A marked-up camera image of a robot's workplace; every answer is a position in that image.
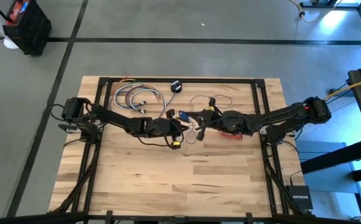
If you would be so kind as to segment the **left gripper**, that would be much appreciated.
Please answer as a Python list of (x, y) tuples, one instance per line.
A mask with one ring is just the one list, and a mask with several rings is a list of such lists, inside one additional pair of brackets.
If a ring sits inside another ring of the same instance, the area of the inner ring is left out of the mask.
[(177, 150), (181, 148), (181, 144), (185, 141), (185, 132), (189, 130), (188, 126), (181, 124), (174, 117), (173, 109), (166, 111), (166, 118), (157, 118), (151, 121), (151, 136), (164, 137), (171, 136), (171, 149)]

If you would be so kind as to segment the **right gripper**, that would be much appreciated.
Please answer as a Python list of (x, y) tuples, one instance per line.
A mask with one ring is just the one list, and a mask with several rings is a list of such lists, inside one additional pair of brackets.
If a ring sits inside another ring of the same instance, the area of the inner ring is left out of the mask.
[(197, 133), (196, 140), (203, 141), (207, 128), (221, 129), (223, 128), (222, 112), (216, 110), (216, 99), (211, 97), (209, 99), (209, 107), (199, 112), (188, 112), (191, 118), (202, 118), (202, 122), (198, 128), (195, 128)]

